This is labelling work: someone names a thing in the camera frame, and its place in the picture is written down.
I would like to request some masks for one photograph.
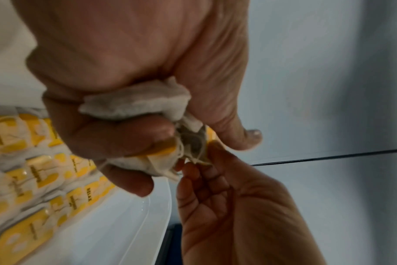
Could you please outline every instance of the hand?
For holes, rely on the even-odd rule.
[[[177,188],[185,265],[325,261],[286,188],[211,143],[214,166],[183,168]]]
[[[158,115],[123,122],[78,112],[83,96],[148,79],[176,76],[192,99],[188,110],[233,149],[262,141],[246,131],[237,97],[248,60],[248,0],[13,0],[35,35],[27,59],[47,86],[44,103],[58,133],[85,158],[133,155],[171,137]],[[103,173],[140,196],[150,176],[107,166]]]

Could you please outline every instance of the stack of tea bags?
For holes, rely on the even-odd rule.
[[[161,114],[177,128],[173,139],[164,141],[153,150],[137,156],[111,158],[108,163],[124,169],[140,170],[152,176],[178,180],[172,169],[180,158],[207,164],[207,142],[216,134],[186,111],[191,94],[178,84],[175,77],[138,83],[125,89],[87,96],[79,108],[104,120],[125,120],[143,114]]]

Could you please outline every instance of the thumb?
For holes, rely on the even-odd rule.
[[[209,143],[208,157],[217,171],[225,177],[235,190],[244,191],[254,184],[263,184],[264,186],[282,185],[277,180],[263,174],[226,151],[218,141]]]
[[[213,126],[219,139],[234,150],[248,150],[256,147],[263,140],[260,130],[246,130],[242,126],[238,113],[228,123]]]

